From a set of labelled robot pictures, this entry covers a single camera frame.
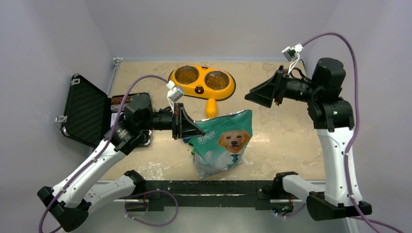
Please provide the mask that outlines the yellow plastic scoop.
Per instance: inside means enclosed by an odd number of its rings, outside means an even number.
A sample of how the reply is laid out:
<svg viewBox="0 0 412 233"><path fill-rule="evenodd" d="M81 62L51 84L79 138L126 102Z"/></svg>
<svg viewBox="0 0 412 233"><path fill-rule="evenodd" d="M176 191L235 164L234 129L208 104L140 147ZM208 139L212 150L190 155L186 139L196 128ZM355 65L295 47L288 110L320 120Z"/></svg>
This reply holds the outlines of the yellow plastic scoop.
<svg viewBox="0 0 412 233"><path fill-rule="evenodd" d="M215 99L208 99L205 107L205 116L215 118L218 115L218 105Z"/></svg>

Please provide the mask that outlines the green dog food bag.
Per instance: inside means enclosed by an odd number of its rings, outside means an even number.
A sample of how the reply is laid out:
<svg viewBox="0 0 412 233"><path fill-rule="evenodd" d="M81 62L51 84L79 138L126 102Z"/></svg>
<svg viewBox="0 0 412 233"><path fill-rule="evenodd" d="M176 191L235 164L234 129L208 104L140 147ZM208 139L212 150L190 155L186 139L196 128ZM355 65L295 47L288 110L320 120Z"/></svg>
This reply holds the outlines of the green dog food bag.
<svg viewBox="0 0 412 233"><path fill-rule="evenodd" d="M252 117L252 110L242 110L195 122L205 132L188 141L193 146L193 163L199 178L222 173L242 163L253 136Z"/></svg>

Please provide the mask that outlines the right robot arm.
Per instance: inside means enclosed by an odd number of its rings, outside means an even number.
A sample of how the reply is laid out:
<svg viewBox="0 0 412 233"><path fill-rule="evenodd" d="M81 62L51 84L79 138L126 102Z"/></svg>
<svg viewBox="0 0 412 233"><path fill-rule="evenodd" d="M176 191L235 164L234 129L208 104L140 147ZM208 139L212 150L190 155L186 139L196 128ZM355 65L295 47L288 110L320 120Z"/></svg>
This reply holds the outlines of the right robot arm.
<svg viewBox="0 0 412 233"><path fill-rule="evenodd" d="M359 191L351 156L354 112L340 97L346 72L333 58L318 60L311 79L292 78L280 66L267 81L252 88L245 99L270 108L284 99L305 102L308 115L322 147L326 174L325 187L319 188L296 172L277 173L272 190L280 198L291 194L302 200L315 221L370 215L371 204Z"/></svg>

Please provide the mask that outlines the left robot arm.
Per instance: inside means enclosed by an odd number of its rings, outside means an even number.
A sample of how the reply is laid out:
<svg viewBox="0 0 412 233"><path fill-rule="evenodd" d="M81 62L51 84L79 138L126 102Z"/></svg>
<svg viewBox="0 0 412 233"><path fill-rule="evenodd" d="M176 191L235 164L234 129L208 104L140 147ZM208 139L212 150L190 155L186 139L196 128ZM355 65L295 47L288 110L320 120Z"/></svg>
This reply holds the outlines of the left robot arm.
<svg viewBox="0 0 412 233"><path fill-rule="evenodd" d="M155 111L148 93L133 95L120 111L119 121L74 172L59 184L38 191L46 213L51 214L66 232L77 229L92 212L111 201L143 196L145 179L134 170L104 186L95 188L94 185L112 166L145 144L149 140L149 131L170 130L173 139L204 135L187 115L182 103Z"/></svg>

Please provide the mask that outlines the yellow double pet bowl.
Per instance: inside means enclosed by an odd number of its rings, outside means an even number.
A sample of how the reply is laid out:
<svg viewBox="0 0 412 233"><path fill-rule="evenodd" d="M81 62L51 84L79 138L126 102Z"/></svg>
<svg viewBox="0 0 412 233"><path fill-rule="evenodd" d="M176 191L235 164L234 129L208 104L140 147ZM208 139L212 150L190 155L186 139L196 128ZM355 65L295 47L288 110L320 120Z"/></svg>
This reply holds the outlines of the yellow double pet bowl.
<svg viewBox="0 0 412 233"><path fill-rule="evenodd" d="M227 71L192 64L175 68L168 80L181 86L186 96L199 99L226 100L236 90L236 82Z"/></svg>

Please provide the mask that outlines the black poker chip case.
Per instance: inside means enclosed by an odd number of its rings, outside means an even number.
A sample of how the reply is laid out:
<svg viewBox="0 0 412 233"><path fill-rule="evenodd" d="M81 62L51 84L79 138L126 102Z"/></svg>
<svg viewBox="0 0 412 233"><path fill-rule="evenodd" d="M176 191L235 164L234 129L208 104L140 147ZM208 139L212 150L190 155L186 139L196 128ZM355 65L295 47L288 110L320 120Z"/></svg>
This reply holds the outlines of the black poker chip case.
<svg viewBox="0 0 412 233"><path fill-rule="evenodd" d="M96 148L113 126L122 99L123 95L109 97L76 73L70 81L64 113L55 121L61 124L63 136Z"/></svg>

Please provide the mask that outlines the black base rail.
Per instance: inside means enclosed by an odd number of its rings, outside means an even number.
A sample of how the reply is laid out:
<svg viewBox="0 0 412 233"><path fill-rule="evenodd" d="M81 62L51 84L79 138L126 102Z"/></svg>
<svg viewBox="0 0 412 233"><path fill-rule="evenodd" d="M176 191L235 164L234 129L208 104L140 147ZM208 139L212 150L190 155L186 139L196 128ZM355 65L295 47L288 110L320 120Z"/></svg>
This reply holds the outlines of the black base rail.
<svg viewBox="0 0 412 233"><path fill-rule="evenodd" d="M273 180L249 181L181 181L148 180L146 197L126 196L116 201L148 203L149 211L163 211L165 207L235 207L271 210L278 203L299 202L291 194L277 191Z"/></svg>

